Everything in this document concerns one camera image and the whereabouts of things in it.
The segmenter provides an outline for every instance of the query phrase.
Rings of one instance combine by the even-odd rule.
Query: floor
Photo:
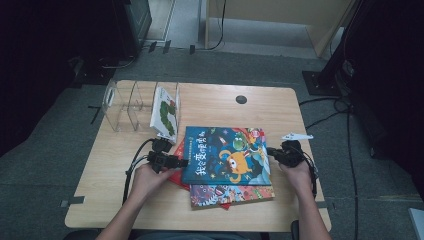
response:
[[[205,0],[201,1],[199,23],[199,0],[150,0],[152,25],[147,44],[157,41],[164,45],[171,41],[171,47],[204,49]],[[216,46],[221,36],[221,19],[210,23],[209,47]],[[340,42],[343,29],[336,34],[321,59],[328,60],[331,51]],[[269,23],[224,19],[223,41],[215,51],[274,55],[317,59],[304,25]]]

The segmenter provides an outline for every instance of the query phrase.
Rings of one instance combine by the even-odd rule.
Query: wooden table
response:
[[[145,106],[152,99],[154,82],[139,82]],[[169,92],[175,83],[162,83]],[[296,94],[289,88],[252,87],[180,83],[180,125],[178,142],[188,125],[261,127],[268,146],[279,147],[281,137],[290,132],[305,133]],[[247,97],[246,104],[238,104],[238,95]],[[122,203],[125,174],[138,147],[154,137],[148,127],[149,111],[139,115],[141,129],[137,132],[114,132],[103,119],[92,151],[87,160],[75,196],[85,196],[83,204],[73,204],[65,223],[70,228],[104,228],[115,216]],[[302,149],[312,157],[307,140]],[[147,145],[141,154],[147,154]],[[279,170],[277,161],[270,157],[271,181],[275,199],[266,202],[221,208],[192,210],[189,192],[165,182],[142,208],[135,229],[289,232],[290,224],[298,218],[298,204],[293,189]],[[318,181],[317,202],[324,196]],[[328,230],[331,222],[326,208],[320,208]]]
[[[352,17],[355,0],[228,0],[225,19],[306,25],[311,43],[321,57],[340,27]],[[222,18],[224,0],[206,1],[205,48],[209,18]]]

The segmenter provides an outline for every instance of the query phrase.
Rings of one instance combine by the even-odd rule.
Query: person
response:
[[[285,172],[298,196],[300,239],[331,239],[312,194],[310,173],[306,162],[303,161],[295,168],[288,168],[280,164],[280,169]],[[127,201],[97,239],[128,239],[143,204],[174,172],[174,169],[163,169],[159,174],[156,174],[149,164],[138,167],[134,173],[133,185]],[[230,236],[226,234],[226,237],[220,237],[220,239],[244,239],[239,235]],[[191,236],[190,239],[214,238],[211,235],[205,237],[196,235],[196,237]]]

